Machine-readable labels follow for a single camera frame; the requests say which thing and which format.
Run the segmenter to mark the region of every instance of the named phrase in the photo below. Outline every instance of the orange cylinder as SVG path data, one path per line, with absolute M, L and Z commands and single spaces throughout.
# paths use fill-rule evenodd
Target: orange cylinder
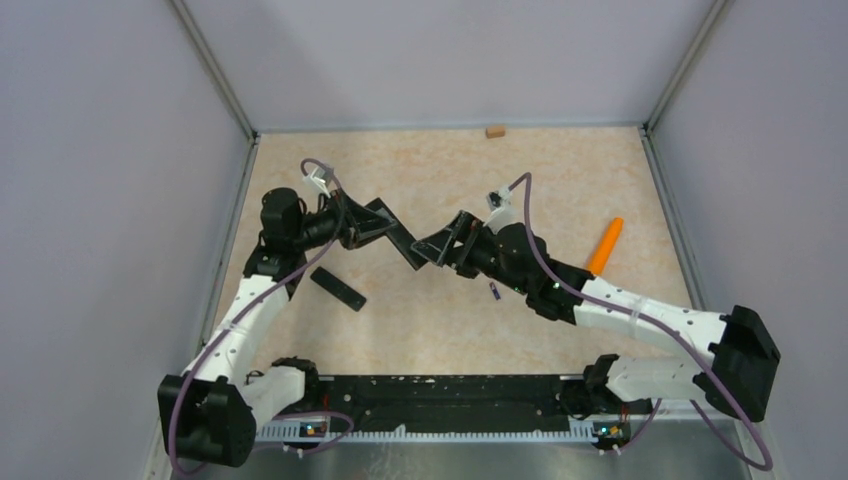
M 615 242 L 618 241 L 618 236 L 621 234 L 621 228 L 623 226 L 624 220 L 616 217 L 610 222 L 607 231 L 604 232 L 598 248 L 595 250 L 594 255 L 592 255 L 592 259 L 589 260 L 589 265 L 586 266 L 586 269 L 594 275 L 600 275 L 604 271 L 604 267 L 607 265 L 607 260 L 609 260 L 609 256 L 612 254 L 612 249 L 615 247 Z

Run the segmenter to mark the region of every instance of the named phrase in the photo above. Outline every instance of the robotic arm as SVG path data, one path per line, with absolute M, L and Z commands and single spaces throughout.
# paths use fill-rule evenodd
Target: robotic arm
M 556 411 L 588 416 L 617 412 L 622 405 L 633 405 L 631 402 L 665 398 L 706 401 L 737 416 L 688 352 L 667 332 L 639 320 L 644 313 L 678 332 L 712 366 L 751 420 L 763 419 L 780 354 L 754 311 L 737 306 L 729 315 L 700 312 L 624 291 L 551 258 L 546 242 L 533 237 L 546 267 L 567 287 L 560 285 L 539 265 L 525 225 L 512 222 L 506 188 L 489 194 L 492 214 L 486 222 L 460 211 L 439 232 L 413 242 L 408 233 L 398 234 L 401 224 L 382 201 L 376 199 L 363 207 L 341 189 L 329 191 L 323 173 L 319 168 L 306 177 L 323 200 L 316 213 L 307 212 L 305 202 L 288 188 L 272 190 L 263 197 L 262 232 L 232 306 L 198 359 L 181 375 L 162 380 L 159 410 L 162 431 L 168 432 L 177 398 L 186 387 L 185 375 L 196 368 L 179 412 L 175 444 L 167 438 L 165 442 L 166 450 L 175 449 L 176 456 L 239 466 L 253 448 L 257 427 L 290 406 L 307 411 L 319 393 L 325 395 L 326 390 L 318 385 L 317 370 L 307 360 L 275 362 L 264 376 L 249 384 L 246 376 L 268 326 L 294 295 L 301 276 L 284 288 L 276 288 L 279 282 L 306 263 L 307 250 L 334 238 L 352 250 L 387 236 L 416 270 L 426 260 L 438 267 L 448 266 L 466 278 L 482 273 L 524 295 L 527 306 L 542 317 L 613 330 L 672 355 L 657 359 L 602 355 L 586 367 L 582 378 L 565 380 L 561 389 L 557 386 L 555 402 L 551 392 L 540 392 L 551 397 L 545 401 L 554 402 Z M 585 301 L 569 290 L 613 306 L 628 306 L 633 313 Z M 365 388 L 372 383 L 368 381 Z M 389 395 L 393 405 L 396 394 Z

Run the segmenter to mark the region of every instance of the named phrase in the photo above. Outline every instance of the orange object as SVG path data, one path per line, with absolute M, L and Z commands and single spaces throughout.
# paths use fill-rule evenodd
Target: orange object
M 615 247 L 615 242 L 618 241 L 618 236 L 621 234 L 622 226 L 624 226 L 624 220 L 615 217 L 610 222 L 609 227 L 607 227 L 607 231 L 604 233 L 603 238 L 601 238 L 601 243 L 598 244 L 595 254 L 589 260 L 589 265 L 586 266 L 586 269 L 594 275 L 600 275 L 604 271 L 612 249 Z
M 506 126 L 492 125 L 486 128 L 486 138 L 498 138 L 506 135 Z

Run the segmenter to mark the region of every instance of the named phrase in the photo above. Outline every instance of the black rectangular object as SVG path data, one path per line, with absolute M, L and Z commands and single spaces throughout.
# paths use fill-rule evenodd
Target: black rectangular object
M 345 305 L 358 312 L 365 305 L 366 298 L 359 292 L 350 288 L 348 284 L 339 280 L 338 277 L 328 272 L 324 267 L 318 267 L 309 276 L 313 282 L 321 288 L 330 292 L 330 295 L 338 298 Z
M 398 225 L 386 232 L 386 236 L 389 237 L 389 241 L 392 242 L 392 245 L 394 245 L 400 254 L 403 255 L 403 258 L 406 259 L 415 271 L 418 271 L 424 266 L 424 264 L 427 263 L 427 259 L 412 251 L 412 244 L 415 243 L 415 237 L 409 233 L 409 230 L 403 226 L 403 223 L 401 223 L 397 216 L 395 216 L 394 212 L 389 209 L 381 198 L 377 197 L 374 200 L 371 200 L 368 205 L 365 205 L 365 208 L 377 213 L 385 213 L 397 220 Z

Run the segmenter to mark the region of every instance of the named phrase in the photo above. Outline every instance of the gray floor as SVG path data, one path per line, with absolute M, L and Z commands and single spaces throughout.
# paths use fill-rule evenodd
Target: gray floor
M 737 438 L 733 424 L 720 428 Z M 198 479 L 750 479 L 700 421 L 657 421 L 621 457 L 544 444 L 341 444 L 298 460 L 282 451 L 256 452 L 241 468 L 210 466 Z

